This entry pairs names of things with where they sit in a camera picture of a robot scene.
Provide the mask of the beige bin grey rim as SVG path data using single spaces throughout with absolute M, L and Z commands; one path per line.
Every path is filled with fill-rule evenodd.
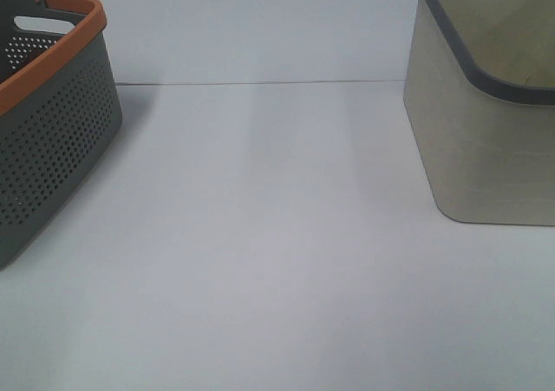
M 434 202 L 554 223 L 554 0 L 418 0 L 403 101 Z

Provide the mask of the grey perforated basket orange rim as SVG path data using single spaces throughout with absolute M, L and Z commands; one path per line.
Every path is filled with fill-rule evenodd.
M 122 123 L 99 0 L 1 0 L 1 264 L 64 206 Z

